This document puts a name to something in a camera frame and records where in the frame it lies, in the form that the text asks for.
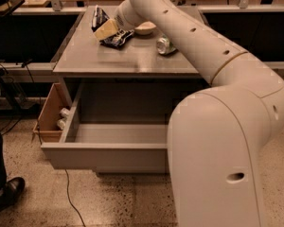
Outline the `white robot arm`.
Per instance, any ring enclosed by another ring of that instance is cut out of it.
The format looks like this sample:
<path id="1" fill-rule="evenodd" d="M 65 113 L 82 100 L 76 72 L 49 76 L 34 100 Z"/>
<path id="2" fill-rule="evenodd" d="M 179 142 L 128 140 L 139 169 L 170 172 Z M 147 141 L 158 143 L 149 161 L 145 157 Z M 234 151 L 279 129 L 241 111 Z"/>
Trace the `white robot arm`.
<path id="1" fill-rule="evenodd" d="M 257 156 L 284 128 L 284 80 L 175 1 L 125 0 L 115 25 L 154 23 L 210 85 L 185 97 L 169 120 L 179 227 L 266 227 Z"/>

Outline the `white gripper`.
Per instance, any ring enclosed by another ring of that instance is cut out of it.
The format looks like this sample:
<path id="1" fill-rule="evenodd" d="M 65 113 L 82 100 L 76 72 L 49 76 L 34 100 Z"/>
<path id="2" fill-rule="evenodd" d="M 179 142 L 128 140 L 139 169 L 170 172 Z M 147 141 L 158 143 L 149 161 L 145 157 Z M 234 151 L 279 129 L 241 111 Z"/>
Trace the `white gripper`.
<path id="1" fill-rule="evenodd" d="M 130 0 L 125 0 L 116 8 L 115 20 L 107 20 L 94 34 L 99 41 L 102 41 L 115 35 L 118 32 L 118 26 L 123 30 L 132 30 L 144 22 L 145 19 L 133 9 Z"/>

